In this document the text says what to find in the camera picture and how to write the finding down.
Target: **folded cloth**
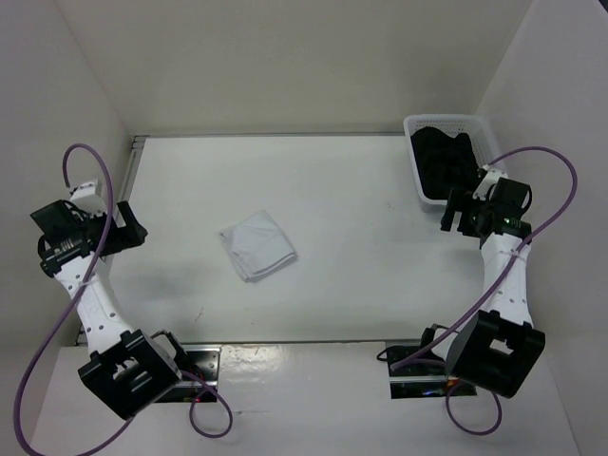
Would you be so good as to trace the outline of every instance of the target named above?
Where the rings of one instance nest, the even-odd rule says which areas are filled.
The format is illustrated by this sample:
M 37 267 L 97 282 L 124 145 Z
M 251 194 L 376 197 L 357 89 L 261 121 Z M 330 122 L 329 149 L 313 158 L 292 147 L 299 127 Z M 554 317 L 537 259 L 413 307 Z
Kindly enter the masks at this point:
M 240 277 L 257 281 L 297 258 L 294 246 L 266 211 L 219 233 Z

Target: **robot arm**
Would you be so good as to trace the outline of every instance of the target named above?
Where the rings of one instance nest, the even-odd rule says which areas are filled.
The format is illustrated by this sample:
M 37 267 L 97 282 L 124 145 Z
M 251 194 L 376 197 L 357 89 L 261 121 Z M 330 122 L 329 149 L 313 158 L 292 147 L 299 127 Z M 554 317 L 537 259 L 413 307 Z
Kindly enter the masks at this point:
M 141 330 L 124 321 L 109 283 L 108 265 L 99 260 L 87 284 L 86 269 L 105 224 L 105 204 L 96 181 L 80 185 L 70 200 L 58 200 L 31 216 L 43 231 L 38 242 L 41 267 L 74 296 L 85 286 L 77 312 L 83 323 L 90 361 L 79 375 L 95 395 L 127 420 L 171 390 L 187 366 L 185 351 L 175 338 L 167 339 L 174 358 Z M 124 226 L 112 220 L 102 257 L 143 244 L 147 231 L 127 202 L 118 203 Z
M 477 314 L 433 350 L 446 360 L 447 374 L 504 397 L 515 395 L 544 348 L 544 333 L 532 328 L 526 299 L 530 245 L 516 251 L 531 232 L 530 225 L 521 220 L 530 200 L 528 185 L 486 166 L 480 170 L 475 192 L 452 190 L 442 218 L 442 230 L 449 231 L 455 213 L 461 212 L 458 231 L 480 239 L 484 292 L 516 257 L 499 289 Z M 506 349 L 499 349 L 497 342 Z

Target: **black fabric in basket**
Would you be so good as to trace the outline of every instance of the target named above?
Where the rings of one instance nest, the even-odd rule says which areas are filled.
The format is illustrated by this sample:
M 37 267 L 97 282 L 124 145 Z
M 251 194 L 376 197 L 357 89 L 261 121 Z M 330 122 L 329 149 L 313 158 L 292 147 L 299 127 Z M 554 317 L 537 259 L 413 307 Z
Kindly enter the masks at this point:
M 425 196 L 447 200 L 452 187 L 474 191 L 479 183 L 477 161 L 466 133 L 456 138 L 426 126 L 411 135 L 418 175 Z

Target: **purple cable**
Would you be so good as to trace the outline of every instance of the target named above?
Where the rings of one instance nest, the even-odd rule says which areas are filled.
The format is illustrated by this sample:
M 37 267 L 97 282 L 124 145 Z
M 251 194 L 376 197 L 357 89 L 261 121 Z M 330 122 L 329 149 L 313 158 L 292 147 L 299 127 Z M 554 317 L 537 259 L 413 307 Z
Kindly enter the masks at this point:
M 488 165 L 491 166 L 508 157 L 519 154 L 521 152 L 528 152 L 528 151 L 546 152 L 546 153 L 551 154 L 554 157 L 557 157 L 558 159 L 560 159 L 566 165 L 566 167 L 568 168 L 568 171 L 570 171 L 570 176 L 572 177 L 572 186 L 570 188 L 570 193 L 568 194 L 568 198 L 561 205 L 560 209 L 558 209 L 558 211 L 555 214 L 553 214 L 553 216 L 548 218 L 536 230 L 532 231 L 532 233 L 530 233 L 530 235 L 528 235 L 528 237 L 526 237 L 520 243 L 520 245 L 518 245 L 518 247 L 516 248 L 517 253 L 519 253 L 525 245 L 527 245 L 533 238 L 535 238 L 541 232 L 543 232 L 549 225 L 551 225 L 555 220 L 557 220 L 561 216 L 561 214 L 564 213 L 564 211 L 568 208 L 568 206 L 574 199 L 574 196 L 577 194 L 577 188 L 579 187 L 579 177 L 577 175 L 577 170 L 575 169 L 574 165 L 568 159 L 566 159 L 560 152 L 558 152 L 557 150 L 550 149 L 549 147 L 543 147 L 543 146 L 539 146 L 539 145 L 530 145 L 527 147 L 520 147 L 519 149 L 515 149 L 515 150 L 512 150 L 505 154 L 502 154 L 497 159 L 491 161 Z M 450 334 L 455 333 L 458 330 L 458 328 L 460 328 L 463 324 L 465 324 L 467 322 L 467 320 L 471 316 L 473 316 L 492 295 L 494 295 L 494 293 L 496 292 L 498 287 L 503 282 L 504 278 L 508 275 L 509 271 L 513 267 L 513 264 L 515 263 L 515 259 L 516 259 L 515 256 L 512 256 L 509 259 L 509 262 L 506 264 L 506 267 L 501 272 L 501 274 L 496 278 L 494 283 L 485 291 L 484 294 L 482 294 L 482 296 L 477 300 L 477 302 L 468 311 L 466 311 L 466 313 L 463 316 L 461 316 L 456 321 L 456 323 L 454 323 L 452 326 L 450 326 L 443 334 L 441 334 L 439 337 L 437 337 L 435 340 L 433 340 L 430 344 L 426 345 L 419 351 L 411 354 L 406 359 L 403 359 L 401 361 L 397 361 L 396 363 L 391 364 L 390 369 L 392 371 L 396 371 L 397 369 L 403 368 L 404 366 L 414 362 L 420 356 L 422 356 L 423 354 L 425 354 L 427 352 L 430 352 L 433 348 L 435 348 L 439 344 L 441 344 L 444 340 L 446 340 L 449 337 Z M 456 425 L 457 428 L 463 430 L 464 432 L 466 432 L 468 434 L 472 434 L 472 435 L 488 435 L 488 434 L 494 432 L 499 427 L 499 425 L 501 424 L 501 421 L 503 419 L 503 411 L 501 408 L 501 403 L 498 400 L 498 396 L 496 396 L 496 394 L 493 394 L 494 400 L 496 401 L 496 405 L 498 407 L 498 420 L 497 420 L 496 424 L 493 427 L 491 427 L 490 429 L 485 430 L 485 431 L 470 430 L 470 429 L 467 429 L 466 427 L 462 426 L 460 423 L 458 423 L 456 421 L 456 419 L 454 418 L 454 416 L 451 412 L 451 409 L 449 407 L 449 398 L 451 397 L 451 394 L 454 392 L 454 390 L 459 387 L 460 386 L 457 385 L 456 387 L 451 389 L 447 393 L 447 396 L 446 396 L 447 414 L 449 415 L 449 418 L 452 420 L 454 425 Z
M 97 263 L 97 260 L 99 259 L 100 255 L 102 254 L 102 250 L 104 249 L 105 240 L 107 239 L 107 234 L 110 231 L 111 220 L 112 220 L 112 209 L 114 207 L 114 191 L 112 189 L 112 180 L 110 179 L 110 174 L 107 171 L 107 167 L 105 166 L 105 163 L 102 160 L 102 157 L 91 146 L 86 145 L 86 144 L 76 143 L 76 144 L 71 145 L 67 149 L 66 153 L 64 154 L 64 161 L 63 161 L 64 182 L 66 183 L 66 187 L 69 189 L 69 177 L 67 176 L 67 159 L 69 158 L 69 154 L 71 154 L 71 152 L 74 149 L 77 149 L 79 147 L 90 152 L 90 154 L 95 158 L 97 163 L 102 168 L 102 173 L 104 174 L 104 179 L 105 179 L 105 185 L 107 187 L 107 195 L 105 197 L 105 206 L 107 209 L 107 216 L 105 217 L 104 230 L 102 231 L 102 236 L 100 237 L 100 241 L 99 241 L 99 244 L 97 245 L 97 249 L 95 249 L 91 262 L 88 265 L 88 268 L 86 268 L 85 276 L 83 277 L 83 285 L 76 291 L 76 294 L 74 295 L 74 297 L 71 298 L 71 300 L 69 301 L 69 304 L 67 304 L 67 307 L 64 309 L 62 314 L 59 316 L 56 323 L 54 324 L 54 326 L 52 327 L 50 332 L 47 334 L 47 336 L 43 340 L 43 342 L 40 345 L 40 347 L 38 348 L 38 350 L 36 350 L 36 353 L 31 358 L 31 361 L 29 361 L 29 364 L 26 367 L 26 371 L 24 372 L 23 377 L 21 378 L 21 382 L 19 382 L 19 387 L 17 388 L 17 393 L 15 395 L 15 402 L 14 402 L 14 405 L 12 408 L 12 423 L 13 423 L 13 427 L 14 427 L 14 431 L 15 431 L 15 436 L 17 437 L 17 442 L 19 442 L 19 445 L 21 446 L 21 448 L 30 456 L 45 456 L 45 455 L 42 453 L 39 453 L 38 451 L 36 451 L 34 448 L 32 448 L 29 445 L 28 440 L 26 439 L 26 436 L 24 435 L 23 428 L 21 426 L 21 403 L 23 402 L 26 385 L 28 384 L 28 380 L 31 377 L 31 373 L 33 372 L 34 368 L 36 367 L 36 364 L 40 360 L 42 353 L 47 349 L 48 344 L 50 343 L 51 339 L 59 331 L 59 328 L 61 327 L 61 325 L 66 321 L 69 313 L 72 312 L 74 310 L 74 308 L 78 305 L 78 301 L 80 300 L 83 293 L 85 292 L 85 287 L 86 287 L 85 284 L 89 281 L 91 274 L 93 273 L 93 270 L 95 269 L 95 264 Z M 118 429 L 118 431 L 112 437 L 110 437 L 108 440 L 106 440 L 102 444 L 95 446 L 93 449 L 86 451 L 84 453 L 81 453 L 78 456 L 90 456 L 92 454 L 97 453 L 98 451 L 101 451 L 102 449 L 104 449 L 105 447 L 110 445 L 112 442 L 114 442 L 124 432 L 124 430 L 128 428 L 128 426 L 131 424 L 131 421 L 132 420 L 129 420 L 126 423 L 124 423 L 124 425 L 120 429 Z
M 192 373 L 190 373 L 186 370 L 182 370 L 181 375 L 186 378 L 189 378 L 193 382 L 199 383 L 203 387 L 203 391 L 200 392 L 199 395 L 197 395 L 197 397 L 195 397 L 194 401 L 192 401 L 192 404 L 190 404 L 190 424 L 192 425 L 192 428 L 194 428 L 194 430 L 196 432 L 198 432 L 200 435 L 202 435 L 203 437 L 207 437 L 208 439 L 219 439 L 219 438 L 223 437 L 224 435 L 226 435 L 228 432 L 230 432 L 230 429 L 232 429 L 232 424 L 234 422 L 234 418 L 232 416 L 232 411 L 230 410 L 230 406 L 228 406 L 228 403 L 224 400 L 224 398 L 221 397 L 221 395 L 219 395 L 219 393 L 214 388 L 211 388 L 209 385 L 207 385 L 205 383 L 204 380 L 198 378 L 196 375 L 193 375 Z M 224 408 L 228 412 L 228 427 L 225 430 L 223 430 L 222 432 L 220 432 L 219 434 L 210 434 L 209 432 L 205 432 L 200 427 L 198 427 L 194 421 L 194 407 L 197 404 L 197 400 L 200 399 L 200 397 L 207 391 L 210 392 L 211 394 L 213 394 L 214 396 L 216 396 L 216 398 L 221 402 L 221 404 L 224 406 Z
M 464 427 L 463 425 L 461 425 L 458 420 L 456 419 L 456 417 L 452 414 L 452 409 L 451 406 L 449 405 L 449 400 L 452 397 L 452 394 L 461 386 L 463 386 L 465 383 L 460 382 L 457 383 L 456 385 L 454 385 L 452 388 L 450 388 L 447 391 L 446 394 L 446 411 L 447 411 L 447 416 L 449 416 L 449 419 L 452 420 L 452 423 L 454 423 L 454 425 L 456 425 L 456 428 L 458 428 L 461 431 L 466 432 L 467 434 L 471 434 L 471 435 L 476 435 L 478 437 L 483 437 L 485 435 L 490 435 L 492 432 L 494 432 L 496 429 L 498 429 L 501 426 L 501 423 L 503 422 L 503 406 L 501 406 L 501 401 L 499 401 L 498 396 L 496 395 L 495 392 L 492 392 L 492 397 L 494 398 L 494 402 L 496 403 L 496 410 L 498 412 L 498 416 L 496 417 L 496 423 L 494 423 L 494 425 L 486 430 L 471 430 L 468 429 L 466 427 Z

